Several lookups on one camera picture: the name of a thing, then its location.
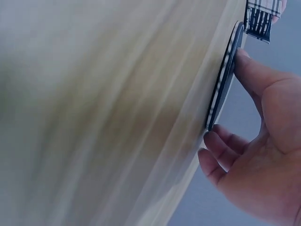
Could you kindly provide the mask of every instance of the gray background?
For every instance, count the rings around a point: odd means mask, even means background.
[[[273,26],[271,44],[248,38],[245,50],[263,64],[301,74],[301,0],[288,0],[281,19]],[[220,124],[249,140],[259,131],[260,117],[237,80],[234,80]],[[197,170],[169,226],[267,226],[229,203]]]

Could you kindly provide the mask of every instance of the checkered cloth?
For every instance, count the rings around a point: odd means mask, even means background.
[[[269,43],[273,17],[280,17],[282,0],[248,0],[245,32]]]

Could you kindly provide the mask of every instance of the dark circular disc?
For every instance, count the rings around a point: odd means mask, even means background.
[[[237,49],[242,45],[243,33],[243,22],[237,21],[233,28],[230,40],[228,42],[227,49],[224,54],[219,74],[217,77],[217,81],[214,86],[214,92],[211,97],[210,108],[208,110],[206,120],[206,128],[209,131],[212,129],[229,91],[234,74],[235,55]]]

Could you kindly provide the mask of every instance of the wood grain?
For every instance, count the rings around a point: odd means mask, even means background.
[[[1,1],[1,225],[166,225],[245,5]]]

